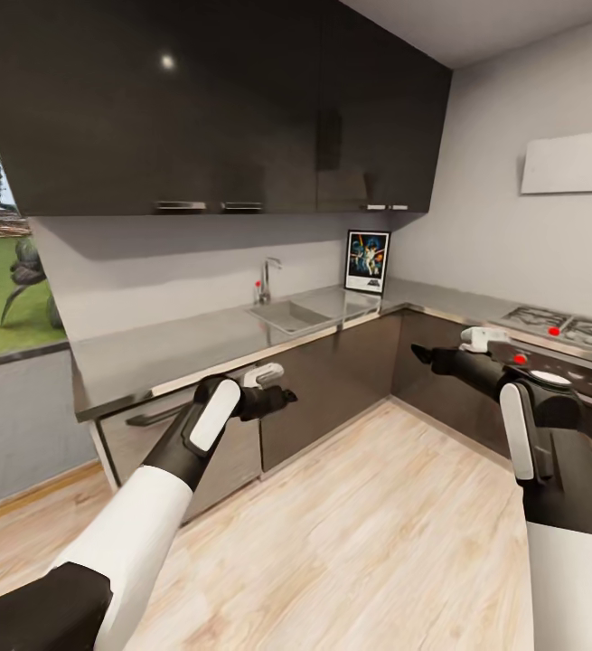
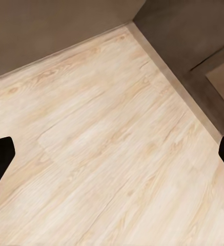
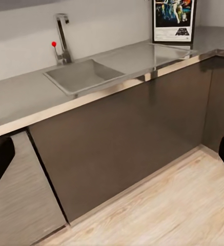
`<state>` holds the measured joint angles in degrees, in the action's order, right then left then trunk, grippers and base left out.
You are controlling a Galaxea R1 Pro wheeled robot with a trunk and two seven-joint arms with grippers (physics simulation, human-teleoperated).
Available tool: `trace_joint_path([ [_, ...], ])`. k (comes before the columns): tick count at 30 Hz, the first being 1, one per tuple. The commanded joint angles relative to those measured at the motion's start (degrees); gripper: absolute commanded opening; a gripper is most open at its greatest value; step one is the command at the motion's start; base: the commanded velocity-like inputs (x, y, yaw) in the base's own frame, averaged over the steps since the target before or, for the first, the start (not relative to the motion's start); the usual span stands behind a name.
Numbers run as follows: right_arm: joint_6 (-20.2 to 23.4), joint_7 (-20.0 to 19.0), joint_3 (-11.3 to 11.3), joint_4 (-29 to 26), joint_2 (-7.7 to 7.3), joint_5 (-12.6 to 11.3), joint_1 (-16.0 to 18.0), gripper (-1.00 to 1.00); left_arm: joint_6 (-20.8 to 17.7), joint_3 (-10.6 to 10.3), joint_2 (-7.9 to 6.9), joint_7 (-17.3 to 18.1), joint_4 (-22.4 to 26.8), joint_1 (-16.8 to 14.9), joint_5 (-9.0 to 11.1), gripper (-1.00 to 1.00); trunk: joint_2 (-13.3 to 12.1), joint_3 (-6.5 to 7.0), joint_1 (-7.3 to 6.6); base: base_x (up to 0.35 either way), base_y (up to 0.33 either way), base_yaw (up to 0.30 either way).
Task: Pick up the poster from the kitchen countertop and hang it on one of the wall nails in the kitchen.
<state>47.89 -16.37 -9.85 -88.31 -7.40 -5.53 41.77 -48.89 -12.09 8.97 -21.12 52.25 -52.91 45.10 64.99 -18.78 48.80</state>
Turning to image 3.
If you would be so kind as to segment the poster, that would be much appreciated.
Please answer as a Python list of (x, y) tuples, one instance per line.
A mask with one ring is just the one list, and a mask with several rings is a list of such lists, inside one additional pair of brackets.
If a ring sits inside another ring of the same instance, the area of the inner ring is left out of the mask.
[(193, 44), (197, 0), (152, 0), (152, 43)]

